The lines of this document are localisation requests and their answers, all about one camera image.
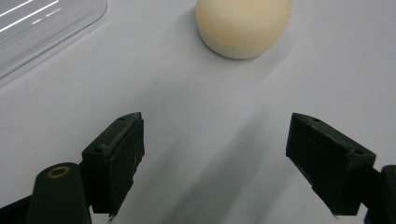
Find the round beige object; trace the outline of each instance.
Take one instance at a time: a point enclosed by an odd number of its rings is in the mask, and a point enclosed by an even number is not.
[[[262,55],[289,23],[291,0],[197,0],[195,16],[204,42],[233,59]]]

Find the clear plastic container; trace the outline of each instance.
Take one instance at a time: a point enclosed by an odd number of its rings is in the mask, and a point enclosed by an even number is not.
[[[97,21],[106,0],[0,0],[0,79]]]

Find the gray surface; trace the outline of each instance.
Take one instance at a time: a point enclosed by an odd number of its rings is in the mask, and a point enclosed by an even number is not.
[[[0,206],[141,111],[147,154],[114,223],[362,223],[364,208],[333,217],[285,147],[300,112],[376,152],[377,169],[396,163],[396,2],[296,1],[281,40],[249,61],[205,47],[194,4],[110,0],[0,89]]]

